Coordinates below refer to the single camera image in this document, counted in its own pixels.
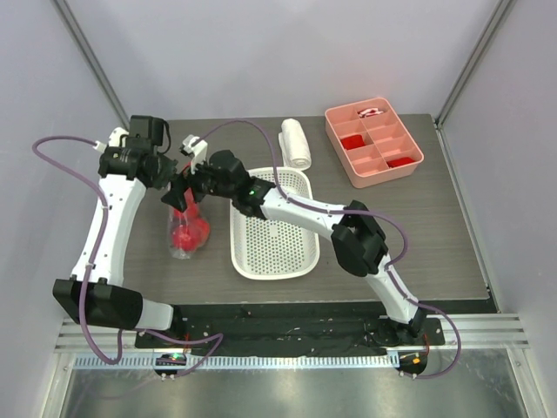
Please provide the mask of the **clear zip top bag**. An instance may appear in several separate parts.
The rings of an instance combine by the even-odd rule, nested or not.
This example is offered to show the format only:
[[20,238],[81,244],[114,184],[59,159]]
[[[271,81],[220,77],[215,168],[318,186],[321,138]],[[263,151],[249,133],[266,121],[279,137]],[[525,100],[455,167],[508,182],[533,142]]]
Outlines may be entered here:
[[167,242],[170,255],[188,260],[205,245],[211,233],[210,223],[202,215],[199,205],[189,204],[184,212],[169,211]]

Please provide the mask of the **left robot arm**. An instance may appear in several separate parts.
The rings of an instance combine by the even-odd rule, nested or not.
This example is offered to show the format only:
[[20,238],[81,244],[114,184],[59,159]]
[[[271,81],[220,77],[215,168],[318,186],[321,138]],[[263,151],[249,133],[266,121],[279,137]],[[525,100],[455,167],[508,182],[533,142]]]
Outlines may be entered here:
[[128,129],[116,128],[108,142],[92,144],[100,153],[97,206],[70,277],[53,287],[57,302],[81,327],[149,329],[166,347],[184,340],[179,308],[124,287],[124,258],[139,205],[148,189],[165,189],[177,172],[176,161],[165,155],[170,143],[165,120],[133,116]]

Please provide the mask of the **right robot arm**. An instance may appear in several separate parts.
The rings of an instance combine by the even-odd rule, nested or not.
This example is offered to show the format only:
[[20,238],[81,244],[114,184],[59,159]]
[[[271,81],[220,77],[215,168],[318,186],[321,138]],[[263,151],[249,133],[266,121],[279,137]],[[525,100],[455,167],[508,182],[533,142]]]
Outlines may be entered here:
[[364,279],[379,297],[396,339],[411,344],[423,335],[426,310],[396,272],[386,234],[363,203],[333,205],[287,193],[278,181],[252,176],[229,150],[210,157],[182,153],[191,160],[183,175],[195,199],[229,199],[247,218],[285,222],[329,240],[339,266]]

